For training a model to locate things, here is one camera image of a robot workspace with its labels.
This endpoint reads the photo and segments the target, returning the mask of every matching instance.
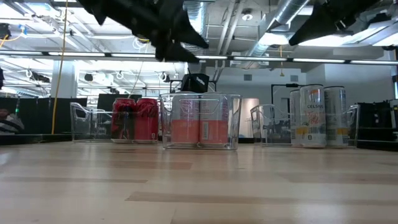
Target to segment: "wooden tabletop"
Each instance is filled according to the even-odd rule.
[[[397,224],[398,153],[0,147],[4,224]]]

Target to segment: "exposed ductwork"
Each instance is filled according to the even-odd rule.
[[[259,41],[249,50],[247,56],[260,57],[268,49],[268,45],[261,43],[266,32],[289,24],[310,0],[281,0],[278,8],[269,13],[259,25]]]
[[[189,21],[191,22],[192,27],[203,36],[203,33],[206,29],[206,11],[207,11],[207,3],[206,2],[196,2],[196,1],[185,1],[184,8],[188,11]],[[185,48],[191,52],[197,52],[201,50],[200,47],[185,44]]]

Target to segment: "silver can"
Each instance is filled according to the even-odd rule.
[[[228,99],[217,93],[207,93],[200,100],[200,137],[203,146],[228,143]]]
[[[326,138],[328,146],[348,146],[346,90],[343,86],[325,88]]]
[[[325,96],[323,85],[300,88],[301,144],[303,147],[326,146]]]
[[[290,138],[293,147],[300,147],[300,90],[290,92]]]
[[[171,119],[171,142],[173,144],[195,145],[199,143],[199,112],[198,95],[181,95],[173,97]]]

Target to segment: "celsius can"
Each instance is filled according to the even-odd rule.
[[[134,139],[134,112],[136,102],[133,99],[117,98],[112,110],[112,141],[125,143]]]
[[[300,114],[303,147],[326,146],[325,97],[323,86],[307,85],[300,88]]]
[[[300,90],[290,92],[290,137],[293,147],[300,145]]]
[[[198,95],[184,95],[180,92],[172,100],[172,144],[199,143],[199,97]]]
[[[134,140],[156,142],[159,133],[159,107],[157,100],[141,98],[137,102]]]
[[[228,99],[217,93],[207,93],[200,100],[200,135],[203,146],[228,143]]]
[[[346,90],[343,86],[325,88],[326,138],[330,147],[348,146]]]

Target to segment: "clear plastic bin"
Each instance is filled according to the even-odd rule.
[[[156,119],[156,134],[146,133],[153,129],[154,121],[146,119],[142,111],[109,112],[85,108],[78,103],[71,103],[70,109],[72,141],[157,144],[159,108],[154,111],[156,115],[152,115]],[[120,138],[115,137],[115,130]]]
[[[354,105],[346,112],[348,117],[348,147],[356,147],[358,140],[359,106]],[[267,147],[292,147],[290,114],[274,105],[259,105],[251,110],[254,142]]]
[[[240,95],[173,93],[161,102],[164,148],[238,149]]]

